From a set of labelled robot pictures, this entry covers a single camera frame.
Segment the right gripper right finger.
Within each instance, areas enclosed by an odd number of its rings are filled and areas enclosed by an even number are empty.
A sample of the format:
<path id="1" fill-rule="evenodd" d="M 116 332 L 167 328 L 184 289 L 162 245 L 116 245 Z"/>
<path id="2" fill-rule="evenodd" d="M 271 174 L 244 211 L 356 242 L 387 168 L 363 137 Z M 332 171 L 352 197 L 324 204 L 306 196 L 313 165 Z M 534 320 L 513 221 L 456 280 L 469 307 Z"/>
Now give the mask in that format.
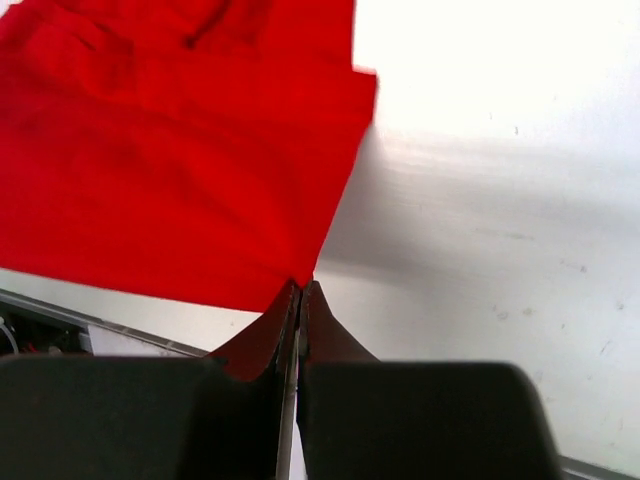
<path id="1" fill-rule="evenodd" d="M 501 362 L 385 362 L 301 300 L 298 426 L 311 479 L 557 479 L 539 396 Z"/>

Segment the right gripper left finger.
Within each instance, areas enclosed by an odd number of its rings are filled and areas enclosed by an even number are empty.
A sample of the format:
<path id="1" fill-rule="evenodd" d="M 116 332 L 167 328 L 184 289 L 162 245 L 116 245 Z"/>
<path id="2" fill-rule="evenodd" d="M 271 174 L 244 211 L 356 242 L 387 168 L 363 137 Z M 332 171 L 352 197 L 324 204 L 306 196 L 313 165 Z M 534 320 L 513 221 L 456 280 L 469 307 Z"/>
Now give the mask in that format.
<path id="1" fill-rule="evenodd" d="M 201 356 L 3 356 L 2 477 L 287 478 L 299 300 Z"/>

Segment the red t shirt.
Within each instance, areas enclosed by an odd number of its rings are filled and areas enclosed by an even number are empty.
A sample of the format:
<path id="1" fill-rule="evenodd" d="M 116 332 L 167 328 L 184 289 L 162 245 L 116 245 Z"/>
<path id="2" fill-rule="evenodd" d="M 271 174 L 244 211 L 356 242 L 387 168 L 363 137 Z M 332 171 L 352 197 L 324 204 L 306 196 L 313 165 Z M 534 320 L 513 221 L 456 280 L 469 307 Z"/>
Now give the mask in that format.
<path id="1" fill-rule="evenodd" d="M 22 1 L 1 265 L 263 312 L 306 285 L 374 114 L 351 1 Z"/>

